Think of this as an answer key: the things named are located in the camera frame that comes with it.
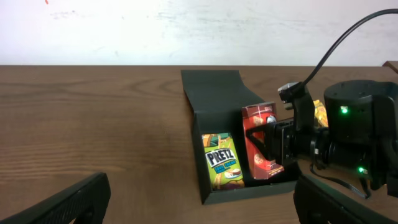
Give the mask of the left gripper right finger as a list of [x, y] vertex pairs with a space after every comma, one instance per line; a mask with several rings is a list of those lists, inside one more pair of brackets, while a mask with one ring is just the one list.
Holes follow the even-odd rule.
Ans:
[[298, 178], [294, 205], [301, 224], [397, 224], [307, 175]]

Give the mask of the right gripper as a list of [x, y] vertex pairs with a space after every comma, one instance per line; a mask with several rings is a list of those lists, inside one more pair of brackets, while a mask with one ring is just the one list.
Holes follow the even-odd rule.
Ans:
[[[260, 132], [263, 141], [254, 136], [254, 133]], [[292, 119], [247, 129], [245, 136], [266, 160], [275, 161], [278, 165], [290, 165], [297, 159], [310, 160], [313, 131], [297, 131]]]

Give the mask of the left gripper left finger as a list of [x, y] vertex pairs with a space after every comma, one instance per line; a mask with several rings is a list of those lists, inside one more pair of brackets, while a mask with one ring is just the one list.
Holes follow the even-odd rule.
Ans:
[[2, 224], [102, 224], [111, 189], [108, 176], [95, 173], [63, 191], [1, 220]]

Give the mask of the green Pretz snack box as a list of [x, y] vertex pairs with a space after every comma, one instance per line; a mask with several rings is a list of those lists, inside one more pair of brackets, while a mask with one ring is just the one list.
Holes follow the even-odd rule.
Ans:
[[243, 170], [231, 133], [201, 136], [213, 190], [244, 188]]

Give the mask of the black container box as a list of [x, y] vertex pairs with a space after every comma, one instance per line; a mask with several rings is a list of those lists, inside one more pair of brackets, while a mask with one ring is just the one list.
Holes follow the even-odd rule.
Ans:
[[[294, 190], [300, 170], [297, 164], [269, 180], [256, 180], [249, 173], [244, 145], [241, 108], [263, 100], [243, 83], [237, 70], [182, 70], [183, 90], [193, 110], [192, 144], [201, 202], [204, 205], [284, 194]], [[214, 190], [205, 166], [203, 134], [230, 133], [243, 167], [244, 187]]]

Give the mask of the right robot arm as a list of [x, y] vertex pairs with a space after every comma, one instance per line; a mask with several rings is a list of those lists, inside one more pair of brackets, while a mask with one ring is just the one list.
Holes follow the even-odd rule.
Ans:
[[294, 111], [293, 118], [247, 129], [245, 136], [261, 154], [282, 166], [299, 157], [311, 161], [311, 170], [332, 167], [356, 175], [358, 190], [333, 181], [369, 198], [383, 185], [397, 196], [397, 84], [350, 80], [324, 92], [327, 127], [315, 124], [315, 105], [304, 83], [288, 83], [278, 90]]

